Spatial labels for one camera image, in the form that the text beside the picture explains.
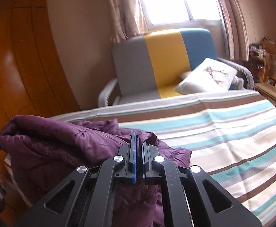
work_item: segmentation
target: wooden wardrobe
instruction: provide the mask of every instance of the wooden wardrobe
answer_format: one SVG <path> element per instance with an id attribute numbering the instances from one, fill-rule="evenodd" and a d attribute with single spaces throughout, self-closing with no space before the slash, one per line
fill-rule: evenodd
<path id="1" fill-rule="evenodd" d="M 51 117 L 78 111 L 57 54 L 46 0 L 0 1 L 0 130 L 15 115 Z M 26 206 L 4 169 L 7 194 L 1 214 L 12 226 Z"/>

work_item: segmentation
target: wicker chair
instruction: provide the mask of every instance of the wicker chair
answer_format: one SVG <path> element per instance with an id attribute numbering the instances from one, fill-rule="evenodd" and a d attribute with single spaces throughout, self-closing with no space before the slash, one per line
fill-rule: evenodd
<path id="1" fill-rule="evenodd" d="M 268 83 L 275 81 L 275 86 Z M 263 77 L 261 83 L 255 84 L 255 90 L 265 97 L 269 97 L 276 102 L 276 56 L 266 54 L 264 61 Z"/>

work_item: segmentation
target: beige wall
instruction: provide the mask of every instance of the beige wall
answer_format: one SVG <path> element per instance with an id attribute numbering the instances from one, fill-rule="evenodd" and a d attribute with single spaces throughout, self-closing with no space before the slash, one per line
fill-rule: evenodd
<path id="1" fill-rule="evenodd" d="M 250 43 L 268 35 L 276 43 L 276 0 L 239 0 Z"/>
<path id="2" fill-rule="evenodd" d="M 47 0 L 51 29 L 69 85 L 82 110 L 115 77 L 108 0 Z"/>

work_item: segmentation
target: striped blanket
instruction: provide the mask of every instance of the striped blanket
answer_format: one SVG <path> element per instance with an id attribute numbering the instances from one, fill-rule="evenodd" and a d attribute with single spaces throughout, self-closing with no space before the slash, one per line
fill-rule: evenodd
<path id="1" fill-rule="evenodd" d="M 264 226 L 276 218 L 276 108 L 257 92 L 200 93 L 54 118 L 118 118 L 121 127 L 154 132 L 171 147 L 190 149 L 190 164 L 201 166 Z"/>

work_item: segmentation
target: white pillow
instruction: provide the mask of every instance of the white pillow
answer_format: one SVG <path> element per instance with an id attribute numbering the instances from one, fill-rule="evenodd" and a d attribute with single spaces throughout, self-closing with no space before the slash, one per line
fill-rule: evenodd
<path id="1" fill-rule="evenodd" d="M 192 71 L 188 71 L 188 72 L 183 72 L 179 75 L 179 78 L 181 80 L 185 80 L 190 74 L 191 74 Z"/>
<path id="2" fill-rule="evenodd" d="M 192 71 L 187 71 L 187 72 L 183 72 L 179 75 L 179 78 L 181 80 L 185 80 L 190 74 L 191 74 Z M 232 80 L 232 84 L 231 85 L 237 85 L 238 84 L 238 77 L 237 76 L 234 76 L 233 80 Z"/>
<path id="3" fill-rule="evenodd" d="M 229 90 L 237 70 L 220 61 L 206 58 L 174 91 L 183 95 Z"/>

